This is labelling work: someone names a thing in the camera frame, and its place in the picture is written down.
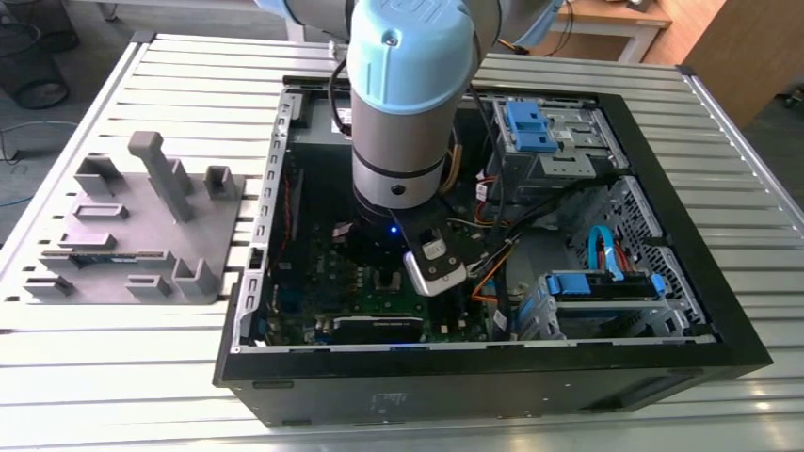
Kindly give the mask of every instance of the wooden table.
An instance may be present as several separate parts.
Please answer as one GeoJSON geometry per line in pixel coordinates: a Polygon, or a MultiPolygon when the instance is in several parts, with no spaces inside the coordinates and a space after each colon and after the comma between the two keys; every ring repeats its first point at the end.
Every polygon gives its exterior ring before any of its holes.
{"type": "MultiPolygon", "coordinates": [[[[643,13],[626,6],[626,2],[575,0],[574,34],[620,36],[628,38],[619,55],[620,63],[639,63],[660,30],[668,28],[672,19],[656,3],[643,13]]],[[[567,5],[559,11],[551,31],[563,32],[570,21],[567,5]]]]}

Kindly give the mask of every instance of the open computer tower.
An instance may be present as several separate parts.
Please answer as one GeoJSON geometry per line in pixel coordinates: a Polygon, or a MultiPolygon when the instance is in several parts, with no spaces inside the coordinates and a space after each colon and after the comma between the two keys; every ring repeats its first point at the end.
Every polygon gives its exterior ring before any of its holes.
{"type": "MultiPolygon", "coordinates": [[[[348,121],[347,83],[335,102],[348,121]]],[[[500,339],[490,269],[418,294],[396,228],[366,232],[327,82],[286,84],[215,371],[267,425],[628,411],[772,362],[619,96],[484,89],[491,133],[462,103],[452,233],[480,243],[500,207],[492,140],[508,224],[560,200],[508,249],[500,339]],[[567,190],[602,174],[616,177],[567,190]]]]}

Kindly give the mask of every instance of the floor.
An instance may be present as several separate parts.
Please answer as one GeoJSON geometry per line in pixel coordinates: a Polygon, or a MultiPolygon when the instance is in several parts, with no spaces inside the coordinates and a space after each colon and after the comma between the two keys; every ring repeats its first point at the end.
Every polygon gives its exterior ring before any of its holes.
{"type": "MultiPolygon", "coordinates": [[[[16,107],[0,93],[0,128],[26,121],[79,122],[134,30],[231,38],[287,38],[284,22],[270,14],[120,6],[119,20],[106,23],[96,5],[83,2],[70,3],[70,13],[82,44],[74,51],[56,56],[72,90],[70,100],[55,108],[30,111],[16,107]]],[[[308,39],[326,41],[315,32],[308,33],[308,39]]],[[[744,131],[800,204],[804,202],[804,179],[799,176],[804,163],[800,152],[804,149],[803,122],[804,111],[787,110],[782,102],[774,102],[744,131]]],[[[67,142],[70,129],[68,126],[35,126],[7,134],[7,149],[19,150],[22,162],[14,167],[0,163],[0,206],[35,193],[67,142]]],[[[2,244],[26,210],[26,203],[0,208],[2,244]]]]}

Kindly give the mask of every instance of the sticker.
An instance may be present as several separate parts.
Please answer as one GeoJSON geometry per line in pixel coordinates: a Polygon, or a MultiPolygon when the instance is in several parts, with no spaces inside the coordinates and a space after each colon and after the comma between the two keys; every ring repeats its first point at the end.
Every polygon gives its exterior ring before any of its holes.
{"type": "Polygon", "coordinates": [[[551,135],[554,139],[574,139],[574,134],[566,130],[552,130],[551,135]]]}
{"type": "Polygon", "coordinates": [[[340,237],[342,235],[346,235],[352,229],[352,226],[355,226],[355,223],[347,223],[343,226],[335,228],[335,230],[332,231],[332,237],[340,237]]]}
{"type": "Polygon", "coordinates": [[[478,197],[478,201],[486,202],[490,195],[490,188],[486,184],[478,184],[475,187],[475,196],[478,197]]]}
{"type": "MultiPolygon", "coordinates": [[[[339,108],[338,115],[340,116],[340,120],[346,125],[352,125],[352,108],[339,108]]],[[[338,124],[332,121],[332,133],[339,134],[340,129],[338,129],[338,124]]]]}
{"type": "Polygon", "coordinates": [[[500,327],[500,330],[506,330],[506,327],[508,326],[508,319],[499,311],[494,312],[494,323],[498,327],[500,327]]]}

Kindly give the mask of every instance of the blue cable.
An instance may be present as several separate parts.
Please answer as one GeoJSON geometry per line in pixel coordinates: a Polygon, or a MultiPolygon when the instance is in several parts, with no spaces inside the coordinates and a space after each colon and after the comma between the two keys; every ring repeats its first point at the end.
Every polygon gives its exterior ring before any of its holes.
{"type": "Polygon", "coordinates": [[[23,202],[28,202],[30,200],[34,199],[34,196],[30,196],[28,198],[26,198],[24,200],[18,200],[18,201],[12,201],[12,202],[7,202],[6,204],[0,204],[0,207],[10,207],[12,205],[18,205],[22,204],[23,202]]]}
{"type": "Polygon", "coordinates": [[[615,251],[615,236],[612,230],[606,226],[594,226],[590,232],[590,269],[598,270],[598,240],[603,237],[603,253],[606,254],[606,269],[615,275],[615,281],[623,281],[626,276],[618,266],[618,255],[615,251]]]}

